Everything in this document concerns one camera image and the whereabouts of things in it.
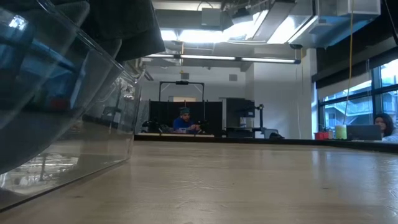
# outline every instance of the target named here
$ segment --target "table surface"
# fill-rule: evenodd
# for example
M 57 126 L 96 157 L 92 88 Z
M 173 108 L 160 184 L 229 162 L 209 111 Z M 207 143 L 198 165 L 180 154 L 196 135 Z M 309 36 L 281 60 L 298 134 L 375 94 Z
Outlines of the table surface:
M 173 136 L 173 137 L 202 137 L 213 138 L 212 134 L 179 134 L 179 133 L 138 133 L 139 136 Z
M 398 223 L 398 157 L 320 146 L 134 143 L 131 160 L 2 224 Z

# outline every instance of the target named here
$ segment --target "black partition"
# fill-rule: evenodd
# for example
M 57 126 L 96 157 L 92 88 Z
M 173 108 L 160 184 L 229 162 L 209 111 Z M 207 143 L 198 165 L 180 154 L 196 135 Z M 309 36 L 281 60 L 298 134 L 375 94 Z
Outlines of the black partition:
M 207 121 L 207 130 L 211 134 L 218 134 L 222 131 L 222 102 L 151 101 L 149 104 L 149 119 L 172 127 L 173 121 L 180 116 L 180 108 L 182 107 L 190 108 L 192 121 Z

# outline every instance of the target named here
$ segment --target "window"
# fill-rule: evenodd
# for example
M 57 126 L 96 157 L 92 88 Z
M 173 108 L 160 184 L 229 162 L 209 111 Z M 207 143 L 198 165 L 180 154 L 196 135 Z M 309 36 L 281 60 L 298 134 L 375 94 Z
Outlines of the window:
M 372 90 L 372 80 L 366 81 L 364 83 L 361 83 L 359 85 L 353 86 L 349 89 L 349 95 L 354 95 L 357 93 L 362 93 L 365 91 L 371 91 Z M 334 100 L 338 99 L 341 97 L 345 97 L 348 94 L 348 90 L 343 90 L 341 92 L 335 93 L 333 95 L 327 96 L 323 99 L 323 101 L 328 101 L 328 100 Z
M 326 128 L 334 129 L 344 122 L 346 101 L 325 105 Z M 348 101 L 347 125 L 364 125 L 373 123 L 373 103 L 371 97 L 364 97 Z
M 397 84 L 398 59 L 381 66 L 381 87 Z
M 355 86 L 350 88 L 345 124 L 373 124 L 375 115 L 386 113 L 398 127 L 398 59 L 372 68 L 366 74 L 367 76 L 358 76 L 356 80 L 351 80 Z M 344 90 L 344 85 L 348 84 L 345 81 L 339 85 L 325 86 L 321 93 L 318 92 L 321 99 L 319 111 L 323 113 L 319 114 L 320 128 L 334 129 L 336 125 L 344 123 L 348 94 Z
M 391 91 L 382 95 L 383 112 L 389 114 L 398 127 L 398 91 Z

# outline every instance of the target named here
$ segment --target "computer monitor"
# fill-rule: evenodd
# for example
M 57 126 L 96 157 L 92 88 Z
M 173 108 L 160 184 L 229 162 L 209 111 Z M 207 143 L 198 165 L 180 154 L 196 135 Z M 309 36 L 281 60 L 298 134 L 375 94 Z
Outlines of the computer monitor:
M 378 125 L 348 125 L 349 140 L 381 140 L 381 130 Z

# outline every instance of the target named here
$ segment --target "red container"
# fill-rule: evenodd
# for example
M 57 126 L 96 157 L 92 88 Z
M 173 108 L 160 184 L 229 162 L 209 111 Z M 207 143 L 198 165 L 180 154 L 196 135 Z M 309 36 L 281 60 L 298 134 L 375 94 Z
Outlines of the red container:
M 325 136 L 323 133 L 314 133 L 315 135 L 315 140 L 323 140 L 323 137 Z
M 329 132 L 322 133 L 323 139 L 329 139 Z

